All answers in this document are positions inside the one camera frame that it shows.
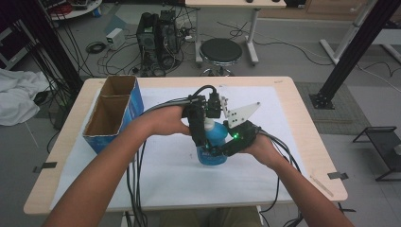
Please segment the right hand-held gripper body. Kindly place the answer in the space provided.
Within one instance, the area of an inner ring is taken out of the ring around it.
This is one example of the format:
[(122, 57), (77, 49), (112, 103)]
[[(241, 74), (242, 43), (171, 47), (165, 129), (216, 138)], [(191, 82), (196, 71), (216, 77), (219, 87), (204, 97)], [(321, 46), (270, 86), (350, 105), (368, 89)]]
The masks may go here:
[(223, 102), (223, 113), (226, 119), (223, 125), (227, 128), (234, 144), (235, 153), (247, 148), (255, 139), (259, 128), (249, 118), (260, 107), (259, 102), (229, 110), (227, 102)]

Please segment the black computer tower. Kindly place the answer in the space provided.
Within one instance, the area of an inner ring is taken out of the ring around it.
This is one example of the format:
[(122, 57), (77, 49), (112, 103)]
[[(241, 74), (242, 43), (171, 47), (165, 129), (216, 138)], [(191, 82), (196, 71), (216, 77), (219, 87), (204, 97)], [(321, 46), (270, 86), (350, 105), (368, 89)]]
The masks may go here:
[(179, 35), (176, 25), (176, 11), (162, 10), (159, 17), (161, 58), (160, 65), (164, 70), (170, 70), (179, 60)]
[(158, 37), (158, 15), (144, 12), (141, 15), (136, 38), (141, 52), (141, 75), (155, 77), (160, 69), (161, 49)]

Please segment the person's right hand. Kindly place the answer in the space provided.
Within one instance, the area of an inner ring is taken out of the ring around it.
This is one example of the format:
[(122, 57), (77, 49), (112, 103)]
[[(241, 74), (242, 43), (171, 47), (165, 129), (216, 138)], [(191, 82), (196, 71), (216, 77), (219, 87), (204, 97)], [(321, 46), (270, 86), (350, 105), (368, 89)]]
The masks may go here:
[(287, 160), (277, 151), (271, 140), (263, 134), (257, 134), (253, 143), (241, 150), (241, 153), (251, 154), (260, 164), (272, 170), (277, 170), (287, 163)]

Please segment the blue bottle with white cap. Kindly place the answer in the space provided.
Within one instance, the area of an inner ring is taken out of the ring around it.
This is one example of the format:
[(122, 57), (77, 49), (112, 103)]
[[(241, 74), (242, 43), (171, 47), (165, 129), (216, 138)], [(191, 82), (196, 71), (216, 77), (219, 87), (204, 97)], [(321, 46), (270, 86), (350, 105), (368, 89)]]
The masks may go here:
[(227, 137), (226, 128), (211, 118), (206, 118), (204, 122), (205, 135), (207, 138), (207, 145), (205, 148), (197, 147), (197, 155), (201, 164), (206, 166), (217, 166), (226, 162), (227, 157), (220, 155), (213, 155), (214, 148), (225, 144)]

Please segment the grey floor mat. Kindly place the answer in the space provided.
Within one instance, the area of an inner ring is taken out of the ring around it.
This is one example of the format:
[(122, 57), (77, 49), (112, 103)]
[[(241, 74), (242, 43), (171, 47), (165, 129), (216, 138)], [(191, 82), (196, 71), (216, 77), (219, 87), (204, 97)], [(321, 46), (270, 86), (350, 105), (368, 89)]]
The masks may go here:
[(310, 95), (322, 88), (319, 82), (296, 82), (300, 96), (320, 134), (357, 135), (371, 124), (358, 106), (348, 87), (342, 84), (332, 99), (332, 107), (316, 109)]

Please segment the white round table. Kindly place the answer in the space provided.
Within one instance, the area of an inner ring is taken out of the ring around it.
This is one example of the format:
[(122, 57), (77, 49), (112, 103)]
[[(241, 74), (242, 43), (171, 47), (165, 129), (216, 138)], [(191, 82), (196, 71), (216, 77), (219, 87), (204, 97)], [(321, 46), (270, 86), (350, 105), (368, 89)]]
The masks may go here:
[(53, 21), (71, 19), (87, 13), (100, 14), (102, 0), (40, 0)]

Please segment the person's left hand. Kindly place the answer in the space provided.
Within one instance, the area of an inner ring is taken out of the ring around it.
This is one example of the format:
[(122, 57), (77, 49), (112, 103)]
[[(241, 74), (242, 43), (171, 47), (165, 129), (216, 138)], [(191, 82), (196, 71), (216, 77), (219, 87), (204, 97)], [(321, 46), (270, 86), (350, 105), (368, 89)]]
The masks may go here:
[(147, 135), (190, 134), (182, 122), (182, 106), (169, 106), (145, 113), (138, 118), (142, 131)]

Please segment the black metal post with base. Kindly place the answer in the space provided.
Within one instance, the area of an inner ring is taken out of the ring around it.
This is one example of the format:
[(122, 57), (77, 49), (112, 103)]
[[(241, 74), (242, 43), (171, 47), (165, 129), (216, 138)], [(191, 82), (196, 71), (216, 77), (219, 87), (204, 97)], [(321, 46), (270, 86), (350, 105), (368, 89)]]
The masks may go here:
[(315, 109), (333, 109), (332, 99), (383, 26), (401, 6), (401, 0), (376, 0), (353, 40), (317, 94), (310, 94)]

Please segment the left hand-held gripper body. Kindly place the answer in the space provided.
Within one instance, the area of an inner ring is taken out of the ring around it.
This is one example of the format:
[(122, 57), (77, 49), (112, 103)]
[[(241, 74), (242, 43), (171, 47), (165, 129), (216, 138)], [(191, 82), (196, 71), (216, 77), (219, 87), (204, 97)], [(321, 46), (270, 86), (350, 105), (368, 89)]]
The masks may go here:
[(212, 92), (209, 98), (194, 94), (188, 97), (189, 103), (185, 105), (183, 116), (187, 118), (190, 127), (200, 127), (205, 118), (218, 119), (221, 117), (222, 104), (218, 92)]

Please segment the black tape strip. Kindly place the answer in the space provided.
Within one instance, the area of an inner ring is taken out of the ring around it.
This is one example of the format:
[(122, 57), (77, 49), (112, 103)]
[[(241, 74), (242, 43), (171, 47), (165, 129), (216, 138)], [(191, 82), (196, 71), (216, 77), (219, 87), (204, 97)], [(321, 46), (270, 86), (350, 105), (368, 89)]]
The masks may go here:
[(41, 173), (43, 169), (47, 169), (47, 168), (55, 168), (57, 166), (58, 162), (46, 162), (46, 163), (42, 163), (40, 166), (35, 166), (33, 168), (33, 172), (34, 173)]
[(343, 180), (349, 179), (348, 175), (345, 172), (343, 172), (343, 173), (330, 172), (330, 173), (327, 173), (327, 176), (329, 177), (330, 180), (340, 179), (343, 181)]

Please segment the blue cardboard box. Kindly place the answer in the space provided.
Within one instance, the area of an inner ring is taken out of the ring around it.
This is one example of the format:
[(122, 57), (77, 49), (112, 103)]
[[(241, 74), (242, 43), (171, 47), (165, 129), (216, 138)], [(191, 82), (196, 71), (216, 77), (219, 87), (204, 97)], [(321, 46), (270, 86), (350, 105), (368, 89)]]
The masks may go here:
[(136, 76), (108, 76), (82, 136), (99, 154), (143, 111), (144, 103)]

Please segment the small white box device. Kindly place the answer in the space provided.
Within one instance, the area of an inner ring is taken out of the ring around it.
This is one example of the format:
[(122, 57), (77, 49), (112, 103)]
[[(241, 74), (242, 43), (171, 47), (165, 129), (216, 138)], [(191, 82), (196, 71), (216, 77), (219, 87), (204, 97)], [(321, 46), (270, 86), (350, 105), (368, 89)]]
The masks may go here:
[(106, 40), (111, 50), (117, 50), (125, 42), (123, 30), (121, 28), (115, 28), (106, 36)]

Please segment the clear thin stick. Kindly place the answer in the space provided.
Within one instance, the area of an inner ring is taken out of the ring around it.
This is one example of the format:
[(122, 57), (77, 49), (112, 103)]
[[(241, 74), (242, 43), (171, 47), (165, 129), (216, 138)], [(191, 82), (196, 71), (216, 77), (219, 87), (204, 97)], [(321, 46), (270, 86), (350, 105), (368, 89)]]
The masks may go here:
[(310, 179), (313, 180), (330, 197), (334, 197), (334, 194), (321, 181), (319, 181), (315, 176), (310, 175)]

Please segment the white metal stand frame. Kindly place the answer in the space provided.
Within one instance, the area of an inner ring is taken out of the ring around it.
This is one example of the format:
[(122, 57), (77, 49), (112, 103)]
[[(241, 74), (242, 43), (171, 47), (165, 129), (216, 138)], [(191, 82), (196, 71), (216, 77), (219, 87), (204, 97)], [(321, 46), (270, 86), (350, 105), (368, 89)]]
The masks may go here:
[[(354, 8), (354, 10), (359, 10), (359, 14), (354, 22), (349, 26), (346, 34), (336, 49), (333, 49), (327, 40), (320, 40), (321, 46), (334, 64), (337, 64), (340, 61), (340, 57), (356, 36), (376, 2), (377, 0), (366, 0), (364, 3), (360, 3)], [(395, 45), (401, 45), (401, 7), (397, 9), (395, 14), (398, 16), (398, 19), (390, 19), (376, 36), (373, 44), (381, 45), (401, 64), (401, 53), (393, 48)]]

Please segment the black round stool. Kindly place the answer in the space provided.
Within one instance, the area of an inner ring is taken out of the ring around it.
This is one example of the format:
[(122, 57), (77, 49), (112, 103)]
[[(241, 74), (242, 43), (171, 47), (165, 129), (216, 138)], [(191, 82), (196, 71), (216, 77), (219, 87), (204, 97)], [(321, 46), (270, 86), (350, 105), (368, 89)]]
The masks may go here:
[(242, 57), (242, 48), (230, 39), (214, 38), (205, 41), (200, 46), (200, 57), (214, 65), (205, 69), (201, 75), (209, 77), (231, 77), (234, 73), (226, 66), (234, 65)]

